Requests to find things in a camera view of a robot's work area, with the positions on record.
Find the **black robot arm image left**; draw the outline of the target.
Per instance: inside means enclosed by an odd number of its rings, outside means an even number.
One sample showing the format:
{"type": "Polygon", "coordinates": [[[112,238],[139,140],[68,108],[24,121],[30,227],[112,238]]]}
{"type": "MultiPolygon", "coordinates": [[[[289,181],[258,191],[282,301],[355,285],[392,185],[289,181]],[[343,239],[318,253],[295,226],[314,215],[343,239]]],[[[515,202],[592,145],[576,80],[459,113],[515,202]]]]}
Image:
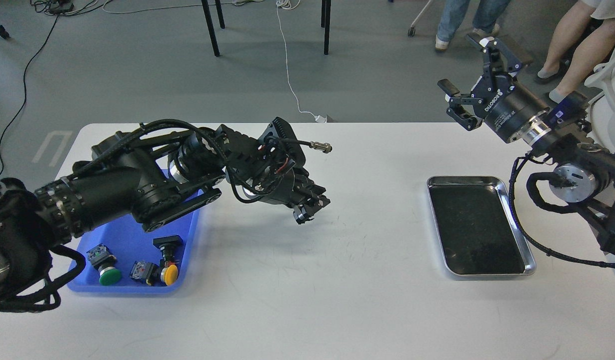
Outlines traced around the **black robot arm image left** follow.
{"type": "Polygon", "coordinates": [[[303,146],[332,151],[298,139],[280,117],[259,137],[162,119],[107,137],[90,161],[34,191],[1,178],[0,312],[58,308],[59,289],[86,266],[68,242],[129,214],[146,232],[157,230],[218,199],[224,179],[239,202],[283,205],[296,223],[311,221],[330,200],[310,179],[303,146]]]}

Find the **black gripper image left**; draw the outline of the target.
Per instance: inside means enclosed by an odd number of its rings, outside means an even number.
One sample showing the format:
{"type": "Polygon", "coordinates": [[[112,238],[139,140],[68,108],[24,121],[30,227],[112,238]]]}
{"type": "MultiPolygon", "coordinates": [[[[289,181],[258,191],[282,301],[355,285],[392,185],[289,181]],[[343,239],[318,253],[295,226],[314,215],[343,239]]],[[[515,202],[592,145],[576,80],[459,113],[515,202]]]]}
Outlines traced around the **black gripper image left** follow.
{"type": "Polygon", "coordinates": [[[293,209],[298,224],[312,221],[315,211],[331,203],[325,187],[310,180],[309,173],[293,160],[231,161],[227,181],[240,202],[284,205],[293,209]]]}

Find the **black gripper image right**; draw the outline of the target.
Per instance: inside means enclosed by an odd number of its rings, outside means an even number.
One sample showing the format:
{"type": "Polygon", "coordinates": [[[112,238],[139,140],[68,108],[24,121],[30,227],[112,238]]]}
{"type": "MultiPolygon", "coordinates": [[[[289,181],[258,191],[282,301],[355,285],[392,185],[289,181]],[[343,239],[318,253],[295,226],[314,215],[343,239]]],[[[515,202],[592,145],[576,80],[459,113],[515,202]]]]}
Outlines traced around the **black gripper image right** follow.
{"type": "Polygon", "coordinates": [[[470,94],[462,94],[448,79],[437,82],[448,96],[447,114],[468,132],[486,124],[506,143],[519,139],[529,145],[538,143],[551,132],[545,120],[548,106],[518,84],[523,47],[510,35],[482,38],[469,33],[466,39],[482,52],[483,74],[470,94]],[[473,106],[474,114],[463,105],[473,106]]]}

